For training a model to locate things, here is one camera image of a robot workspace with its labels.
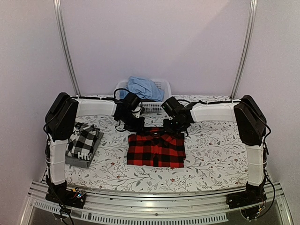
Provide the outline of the red black plaid shirt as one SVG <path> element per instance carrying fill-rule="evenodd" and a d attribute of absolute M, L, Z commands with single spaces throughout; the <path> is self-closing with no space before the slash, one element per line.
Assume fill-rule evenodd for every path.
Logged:
<path fill-rule="evenodd" d="M 127 165 L 183 168 L 186 159 L 184 133 L 166 133 L 149 127 L 128 136 Z"/>

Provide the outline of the black white plaid shirt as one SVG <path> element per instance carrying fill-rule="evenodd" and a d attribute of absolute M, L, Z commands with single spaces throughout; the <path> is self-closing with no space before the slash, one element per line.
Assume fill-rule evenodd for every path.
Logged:
<path fill-rule="evenodd" d="M 66 156 L 90 161 L 100 131 L 95 125 L 76 122 L 68 139 Z"/>

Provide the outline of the grey shirt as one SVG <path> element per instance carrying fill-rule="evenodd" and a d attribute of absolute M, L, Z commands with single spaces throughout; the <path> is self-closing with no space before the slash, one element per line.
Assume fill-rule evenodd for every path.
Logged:
<path fill-rule="evenodd" d="M 80 167 L 80 168 L 89 168 L 90 164 L 91 164 L 91 162 L 92 162 L 92 160 L 93 160 L 93 158 L 95 156 L 97 148 L 100 145 L 102 137 L 103 137 L 103 133 L 100 132 L 100 134 L 98 135 L 98 140 L 96 141 L 94 152 L 92 153 L 90 161 L 85 161 L 85 160 L 77 159 L 75 157 L 68 157 L 68 156 L 66 156 L 66 164 L 73 165 L 73 166 Z"/>

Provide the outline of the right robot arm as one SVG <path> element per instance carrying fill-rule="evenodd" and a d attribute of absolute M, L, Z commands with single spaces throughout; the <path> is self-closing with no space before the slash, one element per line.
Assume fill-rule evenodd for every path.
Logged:
<path fill-rule="evenodd" d="M 253 204 L 260 198 L 258 186 L 264 181 L 264 150 L 267 136 L 267 121 L 255 100 L 250 95 L 240 99 L 217 102 L 191 102 L 183 105 L 170 97 L 162 105 L 170 119 L 164 120 L 164 129 L 169 133 L 187 131 L 193 123 L 201 121 L 230 121 L 237 124 L 239 137 L 245 145 L 248 163 L 248 181 L 251 185 L 243 193 L 242 200 Z"/>

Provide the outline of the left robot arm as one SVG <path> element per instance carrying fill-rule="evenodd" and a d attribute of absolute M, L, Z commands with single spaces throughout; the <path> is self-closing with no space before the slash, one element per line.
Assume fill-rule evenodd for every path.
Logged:
<path fill-rule="evenodd" d="M 45 116 L 44 131 L 47 135 L 46 164 L 48 186 L 55 186 L 51 195 L 59 203 L 66 203 L 70 194 L 60 185 L 66 184 L 64 165 L 68 139 L 73 133 L 75 119 L 81 116 L 113 116 L 124 123 L 124 129 L 130 132 L 140 131 L 144 127 L 144 118 L 134 116 L 140 98 L 128 93 L 124 99 L 114 97 L 78 97 L 61 92 Z"/>

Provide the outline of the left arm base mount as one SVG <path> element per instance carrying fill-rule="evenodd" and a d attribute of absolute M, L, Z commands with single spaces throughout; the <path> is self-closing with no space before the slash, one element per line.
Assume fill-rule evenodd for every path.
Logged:
<path fill-rule="evenodd" d="M 49 179 L 46 180 L 48 191 L 45 199 L 62 206 L 70 206 L 83 209 L 86 202 L 86 191 L 79 190 L 78 187 L 67 189 L 67 182 L 54 185 Z"/>

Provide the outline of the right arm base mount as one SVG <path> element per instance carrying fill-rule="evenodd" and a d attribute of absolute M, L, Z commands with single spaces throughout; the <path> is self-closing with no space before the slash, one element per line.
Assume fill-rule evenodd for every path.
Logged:
<path fill-rule="evenodd" d="M 263 185 L 252 186 L 248 183 L 246 184 L 245 191 L 228 194 L 226 196 L 226 204 L 230 209 L 246 207 L 255 204 L 254 207 L 246 208 L 241 211 L 242 216 L 248 220 L 258 218 L 260 212 L 265 206 L 266 200 L 267 197 L 264 192 Z"/>

